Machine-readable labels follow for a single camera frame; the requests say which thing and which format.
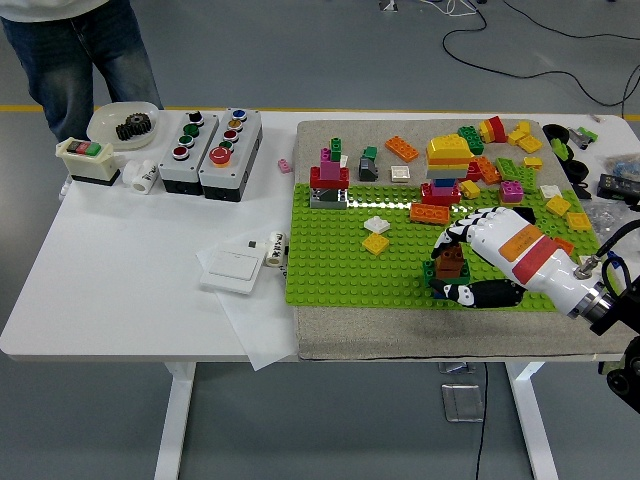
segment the robot finger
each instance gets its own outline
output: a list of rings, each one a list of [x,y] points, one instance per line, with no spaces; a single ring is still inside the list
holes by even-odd
[[[483,280],[469,285],[449,285],[432,278],[429,285],[447,299],[470,308],[504,308],[519,305],[526,289],[508,279]]]

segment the person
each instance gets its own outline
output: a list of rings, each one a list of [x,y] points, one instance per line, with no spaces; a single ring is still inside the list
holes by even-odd
[[[94,65],[113,102],[163,108],[129,0],[0,0],[0,19],[58,142],[87,138]]]

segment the pink lego brick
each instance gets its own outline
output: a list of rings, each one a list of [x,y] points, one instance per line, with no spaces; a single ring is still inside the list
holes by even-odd
[[[280,168],[280,171],[282,173],[291,173],[291,166],[287,163],[287,161],[284,158],[281,158],[280,160],[278,160],[278,168]]]
[[[340,180],[340,162],[321,160],[320,180]]]
[[[522,185],[518,180],[506,181],[500,184],[502,199],[507,203],[518,203],[524,198]]]

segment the green lego baseplate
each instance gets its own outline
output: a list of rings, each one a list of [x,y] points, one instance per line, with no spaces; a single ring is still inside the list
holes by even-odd
[[[562,196],[570,212],[583,212],[572,190]],[[346,210],[309,208],[309,185],[296,184],[293,197],[291,238],[287,269],[286,301],[296,306],[384,307],[403,309],[462,309],[451,300],[435,299],[425,286],[422,264],[431,259],[438,236],[446,227],[409,220],[409,206],[421,201],[420,189],[402,186],[351,186]],[[531,207],[536,226],[551,238],[574,244],[571,255],[594,253],[599,243],[593,230],[570,230],[567,221],[545,209],[546,199],[537,192],[525,195],[520,206]],[[450,208],[451,222],[478,208],[498,206],[498,190],[483,189],[479,198]],[[379,216],[391,223],[382,235],[389,247],[378,256],[362,242],[370,234],[364,222]],[[471,282],[504,278],[467,244],[462,244]],[[543,294],[526,292],[522,303],[508,310],[555,311]]]

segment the yellow lego brick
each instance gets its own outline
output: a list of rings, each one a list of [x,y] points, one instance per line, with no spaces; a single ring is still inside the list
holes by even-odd
[[[518,141],[518,146],[527,153],[533,153],[542,148],[542,142],[533,135],[529,135]]]
[[[427,158],[473,158],[469,144],[457,133],[431,139],[427,145]]]
[[[521,132],[520,130],[514,130],[507,137],[507,143],[509,143],[509,145],[513,145],[515,147],[516,145],[518,145],[518,142],[520,140],[522,140],[526,136],[527,136],[526,133]]]
[[[571,228],[572,230],[591,230],[591,222],[589,221],[589,217],[587,217],[587,215],[584,213],[567,212],[565,218],[567,219],[569,228]]]
[[[382,235],[372,233],[364,242],[362,242],[362,246],[375,256],[378,256],[389,246],[389,240],[384,238]]]
[[[531,135],[531,124],[525,120],[521,120],[518,122],[518,125],[516,125],[516,130],[526,135]]]
[[[522,164],[527,168],[533,168],[534,170],[542,169],[542,159],[540,157],[524,157]]]
[[[493,134],[493,128],[491,128],[491,124],[489,122],[481,122],[480,123],[480,138],[484,143],[495,142],[496,137]]]
[[[461,182],[459,187],[460,191],[464,195],[464,198],[473,200],[474,198],[478,198],[480,196],[480,189],[471,180],[465,180],[464,182]]]
[[[555,215],[558,215],[559,217],[567,213],[567,210],[569,210],[569,207],[571,207],[571,204],[567,202],[564,198],[562,198],[560,195],[556,195],[551,200],[549,200],[545,205],[545,208],[549,212]]]

